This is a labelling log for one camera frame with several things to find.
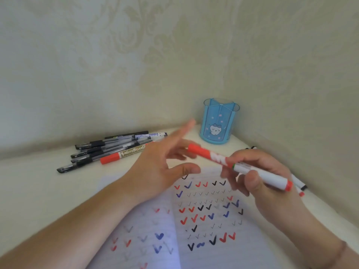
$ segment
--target open notebook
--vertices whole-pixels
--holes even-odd
[[[87,268],[279,268],[243,197],[219,174],[203,168],[134,208]],[[99,190],[120,176],[102,178]]]

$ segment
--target cartoon character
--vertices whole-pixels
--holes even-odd
[[[211,130],[211,134],[214,136],[217,136],[222,131],[221,125],[218,126],[216,124],[211,125],[209,129]]]

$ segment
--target wall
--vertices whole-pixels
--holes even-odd
[[[234,134],[359,224],[359,0],[243,0],[224,96]]]
[[[0,0],[0,157],[201,118],[241,0]]]

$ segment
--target desk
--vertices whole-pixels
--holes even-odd
[[[234,136],[224,145],[206,143],[199,137],[199,129],[196,126],[186,138],[223,155],[248,147]],[[102,176],[128,170],[139,156],[138,153],[104,166],[96,162],[59,174],[56,168],[69,164],[74,152],[71,146],[0,161],[0,255],[91,197]],[[203,158],[191,161],[201,167],[216,165]],[[168,161],[169,167],[178,163]],[[309,190],[305,193],[303,201],[309,210],[359,252],[359,229]],[[246,202],[282,268],[307,268],[292,243],[259,214],[254,199],[246,198]]]

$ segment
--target pen holder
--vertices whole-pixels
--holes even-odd
[[[204,102],[200,137],[206,142],[224,144],[231,137],[233,119],[240,106],[227,99],[211,98]]]

